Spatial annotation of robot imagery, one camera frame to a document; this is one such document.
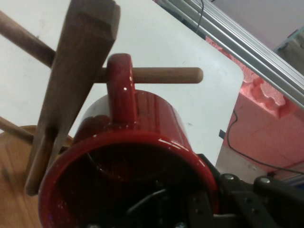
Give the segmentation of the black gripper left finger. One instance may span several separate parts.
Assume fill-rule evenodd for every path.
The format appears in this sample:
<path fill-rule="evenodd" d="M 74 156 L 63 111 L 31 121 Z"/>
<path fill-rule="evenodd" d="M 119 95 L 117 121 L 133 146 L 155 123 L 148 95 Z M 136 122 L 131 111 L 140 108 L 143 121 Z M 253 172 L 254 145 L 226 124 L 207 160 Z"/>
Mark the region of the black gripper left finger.
<path fill-rule="evenodd" d="M 212 222 L 206 187 L 198 180 L 155 180 L 125 211 L 127 228 L 198 228 Z"/>

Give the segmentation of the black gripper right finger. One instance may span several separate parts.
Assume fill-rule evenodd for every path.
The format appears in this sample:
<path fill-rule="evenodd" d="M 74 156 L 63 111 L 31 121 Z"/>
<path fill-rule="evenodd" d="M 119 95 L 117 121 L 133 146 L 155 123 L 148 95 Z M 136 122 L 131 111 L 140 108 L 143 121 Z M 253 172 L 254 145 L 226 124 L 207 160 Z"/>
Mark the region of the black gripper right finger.
<path fill-rule="evenodd" d="M 252 184 L 231 173 L 220 174 L 207 164 L 218 185 L 219 213 L 209 218 L 210 228 L 302 228 L 304 191 L 270 176 Z"/>

